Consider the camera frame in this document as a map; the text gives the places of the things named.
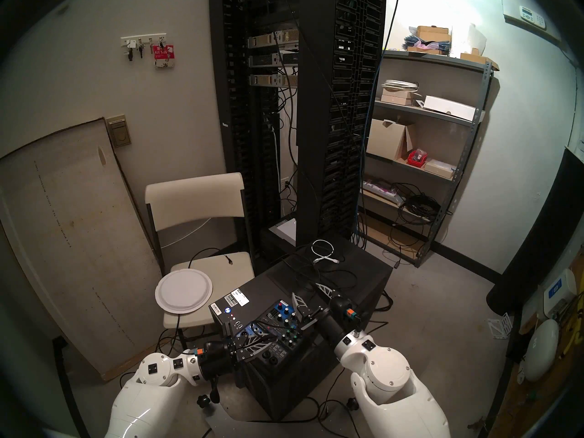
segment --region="server rack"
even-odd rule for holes
[[[300,0],[296,244],[354,231],[386,0]]]
[[[277,89],[249,84],[249,76],[255,70],[248,64],[252,53],[248,37],[265,30],[261,26],[265,12],[262,3],[265,0],[209,0],[225,167],[227,172],[241,172],[243,177],[245,205],[256,247],[261,228],[279,217],[280,210],[277,176],[280,124],[278,114],[274,113]],[[236,224],[236,232],[238,241],[244,241],[245,228]]]

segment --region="chair seat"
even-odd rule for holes
[[[202,326],[213,323],[209,305],[254,278],[255,275],[253,274],[252,261],[249,257],[249,253],[235,252],[228,254],[228,256],[233,261],[233,265],[229,263],[224,255],[196,259],[190,264],[191,268],[200,270],[211,278],[213,292],[204,306],[190,314],[180,316],[180,328],[190,328],[192,326]],[[178,263],[172,267],[171,271],[188,267],[189,262]],[[164,312],[164,328],[176,328],[177,318],[177,314]]]

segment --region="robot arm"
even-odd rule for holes
[[[340,364],[353,372],[351,387],[374,437],[450,438],[446,416],[407,359],[395,349],[377,346],[362,331],[349,300],[321,284],[316,287],[328,302],[326,309],[311,311],[293,294],[301,329],[315,326]],[[354,330],[346,333],[347,328]],[[217,377],[236,371],[243,359],[261,353],[269,345],[269,336],[252,343],[246,338],[207,342],[203,349],[176,358],[148,355],[118,394],[106,438],[164,436],[187,383],[211,382],[211,401],[218,403]]]

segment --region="white cable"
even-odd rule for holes
[[[400,81],[398,79],[387,79],[385,83],[381,86],[383,89],[389,91],[406,91],[415,93],[418,88],[418,84],[409,83],[407,81]]]
[[[316,242],[325,242],[326,244],[330,245],[331,246],[331,252],[329,254],[327,254],[326,256],[323,256],[322,254],[317,253],[316,251],[314,251],[314,244]],[[313,244],[310,245],[310,249],[312,250],[312,252],[314,254],[316,254],[318,256],[317,259],[314,259],[313,260],[313,263],[317,263],[317,262],[322,261],[324,259],[326,259],[328,261],[331,261],[331,262],[334,262],[334,263],[339,263],[339,261],[337,261],[336,259],[331,259],[332,254],[335,252],[335,247],[331,244],[331,242],[328,242],[326,240],[315,240],[313,242]]]
[[[186,234],[184,237],[182,237],[182,238],[179,238],[178,240],[176,240],[176,241],[174,241],[174,242],[172,242],[172,243],[169,243],[168,245],[161,246],[161,247],[160,247],[160,249],[162,249],[162,248],[167,248],[168,246],[174,245],[175,243],[178,243],[178,242],[180,242],[181,240],[184,240],[184,239],[185,239],[185,238],[187,238],[187,237],[188,237],[190,234],[192,234],[193,232],[197,232],[199,229],[201,229],[201,227],[203,227],[204,225],[206,225],[206,223],[207,223],[207,222],[208,222],[210,219],[211,219],[211,218],[207,218],[207,220],[205,220],[205,222],[204,222],[204,223],[202,223],[202,225],[201,225],[201,226],[197,227],[197,228],[196,228],[194,231],[192,231],[192,232],[189,232],[189,233],[188,233],[188,234]]]
[[[284,213],[284,201],[282,201],[282,197],[281,195],[281,191],[280,191],[280,182],[282,181],[280,179],[280,167],[278,166],[278,142],[276,139],[276,132],[274,131],[274,127],[272,127],[270,125],[271,128],[271,134],[274,135],[274,152],[276,153],[276,172],[278,173],[278,199],[280,200],[280,206],[282,207],[282,216],[285,215]]]

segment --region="shelf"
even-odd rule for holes
[[[482,73],[485,70],[485,64],[474,63],[472,61],[451,58],[450,56],[444,56],[439,54],[420,53],[417,51],[386,50],[384,51],[383,57],[385,59],[399,59],[408,61],[418,61],[422,63],[449,65],[451,67],[457,67],[466,70],[474,70],[480,73]]]
[[[392,165],[403,166],[406,169],[409,169],[411,171],[423,172],[424,174],[427,174],[431,177],[437,177],[438,179],[444,180],[446,182],[452,182],[452,179],[447,179],[446,177],[439,176],[438,174],[434,174],[433,172],[426,171],[425,169],[418,168],[418,167],[415,167],[413,165],[408,165],[406,163],[406,160],[404,160],[403,158],[400,158],[399,160],[390,160],[389,158],[383,158],[382,156],[368,154],[368,153],[365,153],[365,156],[372,158],[372,159],[375,159],[375,160],[383,161],[385,163],[390,163]]]
[[[394,208],[394,209],[396,209],[396,210],[399,208],[399,207],[398,207],[396,204],[394,204],[392,201],[390,201],[390,200],[388,200],[388,199],[386,199],[386,198],[384,198],[384,197],[377,196],[375,193],[371,193],[371,192],[369,192],[369,191],[367,191],[367,190],[365,190],[365,189],[363,190],[363,196],[367,196],[367,197],[371,198],[371,199],[372,199],[372,200],[374,200],[374,201],[378,201],[378,202],[381,202],[381,203],[387,204],[388,206],[391,206],[391,207],[393,207],[393,208]],[[410,215],[410,216],[412,216],[412,217],[414,217],[414,218],[417,218],[418,220],[423,220],[423,221],[428,221],[428,222],[429,222],[429,220],[428,220],[427,218],[422,218],[420,215],[416,215],[415,213],[412,213],[412,212],[410,212],[410,211],[409,211],[408,209],[406,209],[405,207],[404,207],[402,210],[403,210],[405,213],[407,213],[408,215]]]
[[[388,224],[376,220],[367,215],[367,233],[360,232],[362,237],[365,237],[371,243],[387,250],[393,254],[400,256],[402,259],[416,265],[418,262],[417,252],[424,242],[417,241],[416,238],[408,235]]]
[[[375,107],[388,108],[390,110],[401,111],[404,113],[413,113],[415,115],[421,115],[426,117],[433,117],[435,119],[441,119],[448,122],[454,122],[455,124],[466,125],[470,127],[472,125],[471,120],[462,119],[460,117],[446,115],[444,113],[439,113],[438,111],[428,110],[426,108],[420,108],[419,106],[413,105],[398,105],[396,103],[387,103],[380,100],[375,101]]]

